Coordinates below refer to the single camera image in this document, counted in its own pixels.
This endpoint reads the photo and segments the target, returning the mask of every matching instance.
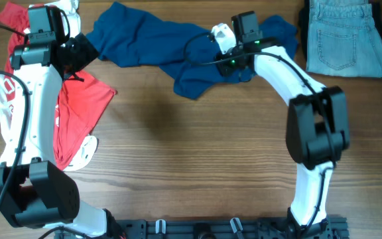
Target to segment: denim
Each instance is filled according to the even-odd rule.
[[[306,70],[382,77],[382,40],[367,0],[311,0]]]

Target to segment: black motor joint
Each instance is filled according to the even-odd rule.
[[[70,26],[63,10],[49,6],[34,7],[28,9],[28,15],[31,33],[25,37],[23,45],[15,47],[11,55],[11,67],[14,70],[28,64],[52,64],[60,76],[66,79],[98,57],[98,51],[82,33],[70,38]],[[64,34],[63,17],[68,26],[67,35]]]
[[[252,53],[261,52],[262,49],[277,46],[276,38],[263,38],[263,32],[259,30],[257,16],[254,11],[241,13],[231,18],[233,32],[237,45],[229,49],[225,54],[216,54],[215,60],[223,60],[234,57],[233,60],[216,64],[222,76],[230,76],[236,70],[250,68],[254,71],[254,57]]]

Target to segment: blue shirt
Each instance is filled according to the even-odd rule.
[[[265,20],[259,28],[264,37],[276,37],[294,58],[298,45],[296,27],[280,16]],[[126,7],[113,5],[94,23],[94,30],[86,35],[100,59],[108,59],[120,67],[155,65],[174,78],[176,94],[196,99],[216,83],[238,83],[239,72],[223,77],[216,65],[192,66],[184,61],[185,43],[197,34],[207,32],[195,24],[162,21],[154,15]],[[198,62],[211,62],[220,51],[216,42],[200,37],[187,48],[188,57]],[[252,71],[241,72],[241,81],[248,81]]]

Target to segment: metal clamp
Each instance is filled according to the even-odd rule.
[[[156,221],[156,234],[166,234],[166,221],[158,219]]]
[[[244,239],[243,236],[243,225],[241,225],[241,221],[239,218],[232,218],[229,222],[232,227],[232,231],[235,234],[237,239]]]

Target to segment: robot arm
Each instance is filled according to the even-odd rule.
[[[0,159],[0,195],[7,184],[7,173],[15,172],[16,175],[0,211],[13,227],[62,226],[80,232],[82,237],[125,238],[118,224],[120,222],[116,222],[108,210],[97,209],[81,201],[75,182],[53,164],[54,109],[63,78],[82,69],[98,55],[84,35],[66,42],[57,16],[60,13],[50,7],[29,9],[30,44],[17,46],[11,58],[15,76],[28,86],[31,106],[19,166],[16,168],[13,164],[14,152],[18,150],[12,143],[7,144]],[[297,163],[296,193],[288,211],[288,228],[276,230],[279,234],[286,234],[286,238],[322,233],[326,228],[325,222],[328,222],[325,201],[332,176],[329,169],[333,169],[341,151],[349,145],[344,94],[339,88],[325,88],[313,80],[288,57],[283,47],[264,39],[257,29],[254,13],[233,17],[233,23],[235,34],[225,24],[214,27],[213,33],[221,48],[218,57],[228,60],[234,55],[240,57],[246,51],[254,53],[254,56],[247,54],[236,65],[228,62],[219,64],[221,74],[229,74],[237,67],[250,66],[272,85],[288,105],[286,144]],[[16,95],[22,93],[16,85]],[[16,142],[21,134],[20,129],[16,128],[23,121],[18,113],[25,108],[21,100],[16,97],[12,142]],[[326,112],[324,121],[328,120],[330,124],[315,122],[314,113],[320,110]],[[26,178],[31,180],[32,185],[22,187]],[[139,224],[139,237],[147,238],[142,236],[147,233],[144,224],[142,221]],[[200,226],[201,223],[195,224],[194,235]],[[206,226],[202,229],[205,233],[210,231],[210,227]],[[243,227],[237,218],[231,220],[231,227],[238,238],[244,238]],[[189,226],[180,226],[178,233],[186,228]],[[155,224],[155,233],[160,234],[157,238],[164,238],[163,234],[168,233],[165,221]],[[265,232],[258,233],[260,238]]]
[[[328,186],[335,160],[340,158],[335,154],[349,145],[346,99],[339,88],[326,88],[307,75],[274,39],[263,41],[255,19],[254,12],[233,17],[233,32],[223,23],[213,27],[212,36],[221,50],[216,60],[223,60],[217,67],[221,74],[251,67],[290,106],[286,144],[297,163],[297,178],[288,219],[293,221],[297,235],[307,235],[312,225],[324,226]],[[249,52],[255,53],[254,56],[239,57]],[[233,62],[225,62],[234,56]],[[319,107],[327,108],[323,120],[330,123],[315,122],[314,115],[321,114]]]

